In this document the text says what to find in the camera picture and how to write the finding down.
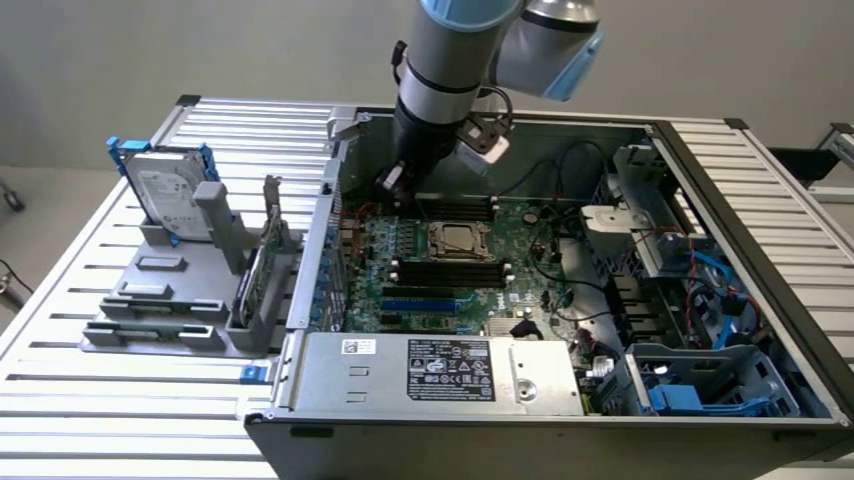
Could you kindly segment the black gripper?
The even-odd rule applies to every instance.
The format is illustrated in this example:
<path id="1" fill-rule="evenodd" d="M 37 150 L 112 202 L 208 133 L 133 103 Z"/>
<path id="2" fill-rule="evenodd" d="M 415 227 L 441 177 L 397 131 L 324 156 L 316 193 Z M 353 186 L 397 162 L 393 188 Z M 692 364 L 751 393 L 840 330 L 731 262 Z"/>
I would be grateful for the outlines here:
<path id="1" fill-rule="evenodd" d="M 396 106 L 392 122 L 392 163 L 379 174 L 377 189 L 393 201 L 411 202 L 436 165 L 453 151 L 461 121 L 435 124 L 405 106 Z"/>

